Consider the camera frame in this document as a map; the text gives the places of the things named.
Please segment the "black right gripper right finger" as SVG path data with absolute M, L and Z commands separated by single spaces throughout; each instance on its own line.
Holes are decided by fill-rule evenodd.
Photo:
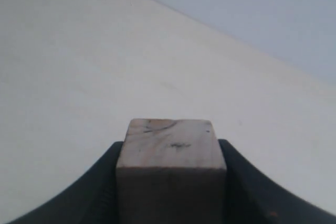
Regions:
M 219 144 L 227 165 L 224 223 L 335 223 L 335 215 L 281 187 L 229 141 Z

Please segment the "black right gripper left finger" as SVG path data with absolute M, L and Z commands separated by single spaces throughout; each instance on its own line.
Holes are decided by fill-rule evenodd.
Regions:
M 64 191 L 10 223 L 119 223 L 115 171 L 122 145 L 113 143 Z

